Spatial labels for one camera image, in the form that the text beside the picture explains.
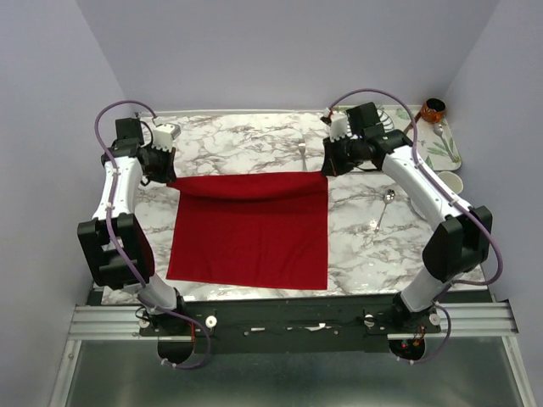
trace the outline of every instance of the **marble tabletop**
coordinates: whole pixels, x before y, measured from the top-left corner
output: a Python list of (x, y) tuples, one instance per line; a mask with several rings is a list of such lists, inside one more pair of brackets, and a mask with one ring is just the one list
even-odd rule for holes
[[(322, 139), (327, 133), (316, 114), (163, 116), (156, 122), (177, 123), (182, 129), (174, 141), (178, 177), (299, 171), (302, 170), (297, 148), (300, 137), (306, 143), (308, 170), (319, 171), (322, 166)], [(396, 199), (386, 209), (380, 232), (375, 233), (383, 210), (382, 196), (390, 188), (396, 191)], [(154, 183), (141, 187), (137, 193), (136, 216), (153, 249), (156, 272), (164, 278), (178, 201), (177, 190)], [(431, 229), (416, 215), (405, 192), (391, 178), (377, 172), (353, 171), (329, 179), (328, 235), (327, 290), (167, 282), (186, 300), (397, 293), (413, 280), (423, 265), (421, 253)], [(482, 280), (482, 271), (477, 268), (463, 278)], [(453, 289), (481, 287), (459, 285)], [(103, 304), (135, 302), (131, 294), (104, 289)]]

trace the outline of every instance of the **spoon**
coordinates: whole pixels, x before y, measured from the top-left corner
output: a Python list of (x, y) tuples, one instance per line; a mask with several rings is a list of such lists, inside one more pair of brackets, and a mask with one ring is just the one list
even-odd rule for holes
[(434, 124), (433, 130), (436, 136), (443, 137), (443, 125), (441, 123)]
[(377, 233), (381, 227), (381, 220), (383, 220), (384, 211), (387, 209), (387, 205), (390, 204), (392, 201), (394, 201), (394, 198), (396, 198), (396, 192), (394, 191), (394, 189), (389, 189), (383, 195), (384, 208), (383, 208), (383, 212), (381, 212), (381, 217), (379, 218), (379, 222), (377, 222), (377, 226), (375, 226), (375, 233)]

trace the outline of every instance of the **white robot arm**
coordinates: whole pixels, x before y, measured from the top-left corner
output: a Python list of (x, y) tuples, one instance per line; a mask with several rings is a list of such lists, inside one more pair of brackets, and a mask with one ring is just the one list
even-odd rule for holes
[[(397, 326), (402, 326), (424, 315), (455, 276), (472, 270), (488, 257), (488, 239), (439, 188), (453, 197), (456, 205), (474, 215), (488, 231), (492, 215), (487, 208), (475, 209), (457, 196), (422, 159), (415, 164), (411, 140), (398, 130), (385, 133), (373, 103), (348, 109), (346, 114), (325, 116), (323, 121), (330, 125), (330, 137), (324, 140), (323, 175), (340, 176), (371, 160), (406, 191), (434, 231), (423, 250), (424, 267), (395, 297), (393, 318)], [(354, 138), (348, 136), (349, 127)], [(417, 166), (422, 166), (428, 175)]]
[[(164, 309), (178, 306), (179, 294), (154, 273), (154, 259), (147, 238), (134, 216), (137, 187), (143, 177), (157, 182), (176, 179), (172, 162), (175, 155), (173, 140), (181, 133), (179, 125), (152, 125), (152, 141), (143, 145), (139, 120), (121, 119), (115, 122), (117, 139), (110, 152), (115, 156), (117, 170), (103, 156), (105, 168), (104, 191), (100, 204), (89, 222), (78, 227), (78, 237), (98, 285), (121, 288), (129, 293), (137, 292), (140, 298)], [(109, 203), (114, 173), (117, 172), (113, 203)], [(144, 278), (143, 287), (122, 258), (119, 257), (106, 230), (106, 209), (111, 206), (111, 218), (117, 240), (125, 249), (132, 263)]]

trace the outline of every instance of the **lavender wall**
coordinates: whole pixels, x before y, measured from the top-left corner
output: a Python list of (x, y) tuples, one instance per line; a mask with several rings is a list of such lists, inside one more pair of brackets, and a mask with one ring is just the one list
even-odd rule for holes
[(157, 109), (441, 95), (497, 0), (76, 0), (125, 94)]
[[(501, 0), (447, 92), (467, 198), (495, 216), (509, 298), (536, 398), (543, 404), (543, 2)], [(485, 266), (491, 274), (494, 260)]]
[(104, 182), (93, 116), (123, 93), (73, 0), (3, 1), (0, 49), (0, 404), (45, 406), (91, 283), (76, 228)]

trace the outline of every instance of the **red towel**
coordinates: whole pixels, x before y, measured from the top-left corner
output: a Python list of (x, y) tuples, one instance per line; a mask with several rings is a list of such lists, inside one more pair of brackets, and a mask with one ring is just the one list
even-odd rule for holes
[(328, 188), (318, 172), (194, 176), (181, 191), (167, 278), (324, 290)]

